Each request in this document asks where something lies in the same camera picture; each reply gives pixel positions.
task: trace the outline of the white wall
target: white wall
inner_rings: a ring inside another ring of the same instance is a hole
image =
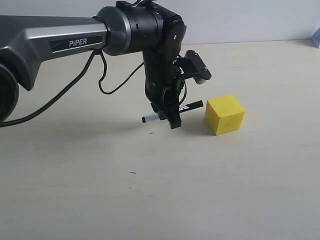
[[[91,17],[115,2],[3,0],[0,14]],[[183,16],[188,25],[185,43],[305,39],[320,27],[320,0],[159,0],[158,3]]]

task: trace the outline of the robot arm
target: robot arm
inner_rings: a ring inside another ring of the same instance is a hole
[[[172,129],[181,126],[179,95],[185,79],[194,77],[200,84],[211,78],[195,52],[178,58],[186,26],[152,0],[137,6],[118,1],[93,18],[0,16],[0,31],[0,122],[16,106],[18,84],[32,90],[43,61],[86,51],[111,56],[142,52],[146,96]]]

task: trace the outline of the black marker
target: black marker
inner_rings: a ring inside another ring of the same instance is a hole
[[[189,112],[191,110],[195,110],[195,109],[199,109],[202,108],[204,106],[204,102],[203,101],[196,101],[187,105],[182,105],[180,106],[179,110],[180,113],[185,113],[185,112]],[[160,118],[159,115],[157,113],[153,113],[147,116],[144,116],[142,118],[142,122],[145,123],[149,123],[155,120],[165,120],[165,118]]]

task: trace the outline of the white table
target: white table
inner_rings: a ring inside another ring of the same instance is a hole
[[[176,130],[142,124],[144,71],[104,96],[97,57],[46,113],[0,129],[0,239],[320,238],[320,50],[309,40],[187,49],[213,78],[189,80],[186,102],[233,94],[246,109],[241,130],[213,136],[204,108]],[[46,103],[88,55],[45,62],[11,118]],[[110,90],[142,56],[107,60]]]

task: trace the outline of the yellow foam block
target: yellow foam block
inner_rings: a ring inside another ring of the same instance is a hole
[[[240,129],[245,116],[244,108],[232,95],[207,101],[205,119],[216,135]]]

